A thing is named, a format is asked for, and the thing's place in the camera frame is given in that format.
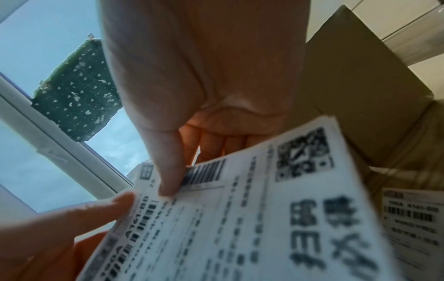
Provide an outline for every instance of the qr code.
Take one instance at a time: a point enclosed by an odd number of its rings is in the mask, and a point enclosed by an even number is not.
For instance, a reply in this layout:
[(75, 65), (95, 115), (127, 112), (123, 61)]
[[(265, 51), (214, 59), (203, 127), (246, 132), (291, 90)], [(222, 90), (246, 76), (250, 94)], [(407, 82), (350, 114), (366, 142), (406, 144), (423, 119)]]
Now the qr code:
[(322, 127), (279, 145), (277, 157), (277, 182), (334, 167)]

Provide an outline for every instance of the window frame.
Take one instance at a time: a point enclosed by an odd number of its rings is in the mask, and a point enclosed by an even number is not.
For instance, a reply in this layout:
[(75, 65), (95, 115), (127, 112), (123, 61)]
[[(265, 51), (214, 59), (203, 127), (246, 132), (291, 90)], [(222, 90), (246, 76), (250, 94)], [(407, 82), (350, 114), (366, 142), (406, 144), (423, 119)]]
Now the window frame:
[(31, 107), (31, 100), (0, 74), (0, 119), (97, 199), (132, 187), (85, 143), (78, 143)]

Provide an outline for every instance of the window pane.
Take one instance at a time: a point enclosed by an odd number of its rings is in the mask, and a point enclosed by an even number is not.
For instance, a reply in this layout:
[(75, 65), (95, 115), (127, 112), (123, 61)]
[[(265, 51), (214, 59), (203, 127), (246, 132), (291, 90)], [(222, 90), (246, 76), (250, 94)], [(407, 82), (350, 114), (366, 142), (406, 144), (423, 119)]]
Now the window pane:
[[(32, 97), (89, 33), (101, 38), (95, 1), (29, 0), (0, 24), (0, 72)], [(124, 175), (149, 158), (123, 109), (87, 144)]]
[(36, 212), (96, 200), (0, 121), (0, 184)]

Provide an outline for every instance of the brown cardboard box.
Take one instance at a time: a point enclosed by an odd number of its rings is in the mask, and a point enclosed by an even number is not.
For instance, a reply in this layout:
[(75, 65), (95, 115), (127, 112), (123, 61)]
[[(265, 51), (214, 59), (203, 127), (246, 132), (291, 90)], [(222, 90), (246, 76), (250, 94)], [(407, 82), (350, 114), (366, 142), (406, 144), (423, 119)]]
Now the brown cardboard box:
[(444, 189), (444, 102), (345, 6), (306, 52), (286, 130), (336, 116), (378, 204), (382, 187)]

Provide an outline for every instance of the person's right hand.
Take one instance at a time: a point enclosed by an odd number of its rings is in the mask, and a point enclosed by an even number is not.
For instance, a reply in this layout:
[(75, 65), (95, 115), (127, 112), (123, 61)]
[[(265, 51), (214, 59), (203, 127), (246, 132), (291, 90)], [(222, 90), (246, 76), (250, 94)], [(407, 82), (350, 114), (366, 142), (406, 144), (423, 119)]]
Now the person's right hand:
[(122, 103), (173, 194), (191, 164), (277, 134), (302, 69), (309, 0), (100, 0)]

